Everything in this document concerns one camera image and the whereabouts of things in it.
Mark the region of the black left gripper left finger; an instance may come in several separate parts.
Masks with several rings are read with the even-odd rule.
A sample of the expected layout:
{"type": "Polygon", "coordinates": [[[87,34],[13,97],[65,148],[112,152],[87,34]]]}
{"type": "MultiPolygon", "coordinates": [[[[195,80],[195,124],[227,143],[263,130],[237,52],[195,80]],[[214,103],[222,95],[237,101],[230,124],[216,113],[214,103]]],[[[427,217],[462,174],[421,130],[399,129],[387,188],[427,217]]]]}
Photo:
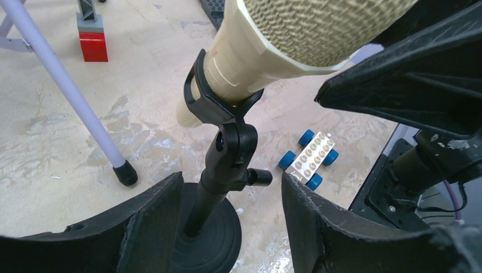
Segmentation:
{"type": "Polygon", "coordinates": [[[176,172],[64,232],[1,237],[1,271],[168,272],[183,190],[176,172]]]}

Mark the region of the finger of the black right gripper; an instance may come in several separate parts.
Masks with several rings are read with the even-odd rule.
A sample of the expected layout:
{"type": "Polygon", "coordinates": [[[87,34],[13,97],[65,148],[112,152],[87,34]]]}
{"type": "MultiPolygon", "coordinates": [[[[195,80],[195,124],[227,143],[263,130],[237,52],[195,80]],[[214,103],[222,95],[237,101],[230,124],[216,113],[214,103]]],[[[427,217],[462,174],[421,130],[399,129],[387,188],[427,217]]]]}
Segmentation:
{"type": "Polygon", "coordinates": [[[481,130],[481,2],[418,1],[383,50],[327,80],[315,101],[450,136],[481,130]]]}

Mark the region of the cream toy microphone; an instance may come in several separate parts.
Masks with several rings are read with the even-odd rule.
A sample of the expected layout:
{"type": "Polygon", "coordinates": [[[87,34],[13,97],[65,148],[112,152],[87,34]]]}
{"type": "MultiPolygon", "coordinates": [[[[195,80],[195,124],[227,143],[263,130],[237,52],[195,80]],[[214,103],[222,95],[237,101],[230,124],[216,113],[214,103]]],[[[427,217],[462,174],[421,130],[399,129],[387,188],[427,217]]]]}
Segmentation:
{"type": "Polygon", "coordinates": [[[209,87],[237,104],[282,79],[329,75],[414,1],[227,1],[201,61],[209,87]]]}

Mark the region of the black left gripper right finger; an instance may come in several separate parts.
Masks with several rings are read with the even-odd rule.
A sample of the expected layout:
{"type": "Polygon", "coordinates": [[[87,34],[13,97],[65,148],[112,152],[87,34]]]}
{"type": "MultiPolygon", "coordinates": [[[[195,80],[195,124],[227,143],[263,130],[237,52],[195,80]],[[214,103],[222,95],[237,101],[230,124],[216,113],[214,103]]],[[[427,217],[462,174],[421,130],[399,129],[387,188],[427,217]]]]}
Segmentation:
{"type": "Polygon", "coordinates": [[[480,272],[481,228],[403,231],[345,210],[282,176],[282,204],[295,272],[480,272]]]}

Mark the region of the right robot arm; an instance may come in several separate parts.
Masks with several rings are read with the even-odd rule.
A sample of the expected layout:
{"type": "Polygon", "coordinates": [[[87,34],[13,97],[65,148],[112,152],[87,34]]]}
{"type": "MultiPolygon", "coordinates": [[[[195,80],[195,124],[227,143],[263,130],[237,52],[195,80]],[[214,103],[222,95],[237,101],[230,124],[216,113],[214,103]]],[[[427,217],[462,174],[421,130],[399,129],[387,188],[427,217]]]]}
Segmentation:
{"type": "Polygon", "coordinates": [[[461,211],[422,204],[429,188],[481,176],[481,2],[420,1],[375,41],[381,52],[327,80],[315,100],[397,122],[349,210],[422,230],[461,211]]]}

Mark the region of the black microphone stand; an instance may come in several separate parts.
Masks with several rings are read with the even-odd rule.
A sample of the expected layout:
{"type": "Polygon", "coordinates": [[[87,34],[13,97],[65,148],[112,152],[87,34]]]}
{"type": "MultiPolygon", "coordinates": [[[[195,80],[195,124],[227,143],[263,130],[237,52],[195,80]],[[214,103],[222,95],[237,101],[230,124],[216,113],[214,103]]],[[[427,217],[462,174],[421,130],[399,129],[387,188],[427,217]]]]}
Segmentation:
{"type": "Polygon", "coordinates": [[[198,183],[185,183],[170,272],[230,272],[242,245],[239,216],[227,199],[247,186],[266,187],[272,174],[249,163],[258,143],[245,114],[263,95],[259,90],[232,106],[216,95],[204,73],[201,50],[185,80],[184,100],[201,122],[218,132],[205,156],[198,183]]]}

